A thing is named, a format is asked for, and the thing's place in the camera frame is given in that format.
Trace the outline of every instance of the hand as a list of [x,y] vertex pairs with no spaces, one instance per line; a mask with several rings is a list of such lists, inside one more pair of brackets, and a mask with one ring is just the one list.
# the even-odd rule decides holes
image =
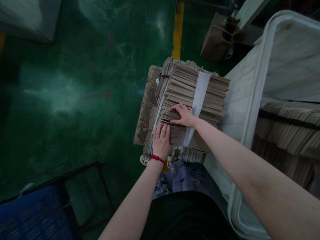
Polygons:
[[170,112],[176,110],[180,116],[181,119],[180,120],[172,120],[170,123],[172,124],[180,124],[180,125],[184,125],[186,127],[195,127],[196,125],[196,121],[197,121],[197,117],[194,116],[192,114],[192,108],[191,107],[187,107],[186,105],[179,103],[173,107],[170,108]]
[[165,161],[170,154],[171,145],[169,143],[170,125],[165,123],[161,129],[162,124],[159,124],[153,134],[153,154]]

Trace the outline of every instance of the green floor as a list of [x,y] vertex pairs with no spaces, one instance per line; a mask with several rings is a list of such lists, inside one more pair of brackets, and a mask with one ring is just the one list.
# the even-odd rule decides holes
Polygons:
[[[185,5],[181,59],[224,76],[247,49],[218,64],[200,57],[214,13]],[[64,173],[65,165],[50,171],[62,163],[76,169],[101,161],[120,205],[144,169],[142,147],[132,142],[149,66],[171,56],[174,14],[173,0],[64,0],[54,44],[7,36],[0,63],[1,200]],[[94,172],[68,183],[82,221],[104,216],[100,184]]]

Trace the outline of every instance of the blue crate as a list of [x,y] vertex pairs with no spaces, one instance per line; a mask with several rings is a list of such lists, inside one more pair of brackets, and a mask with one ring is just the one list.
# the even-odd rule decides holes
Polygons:
[[2,204],[0,239],[74,239],[57,189],[45,187]]

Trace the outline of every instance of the white bin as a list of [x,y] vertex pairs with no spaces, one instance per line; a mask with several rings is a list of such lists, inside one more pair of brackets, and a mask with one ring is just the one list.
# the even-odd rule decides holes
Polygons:
[[[320,102],[320,23],[280,11],[256,46],[225,77],[230,88],[220,130],[251,149],[262,94]],[[212,154],[204,166],[228,201],[228,219],[246,239],[270,239],[240,191]]]

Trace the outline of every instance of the yellow floor line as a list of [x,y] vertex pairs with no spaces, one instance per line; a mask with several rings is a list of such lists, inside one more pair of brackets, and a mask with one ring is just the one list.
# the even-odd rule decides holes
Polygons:
[[183,15],[184,15],[184,3],[177,0],[176,11],[174,16],[174,29],[173,29],[172,56],[174,60],[180,60]]

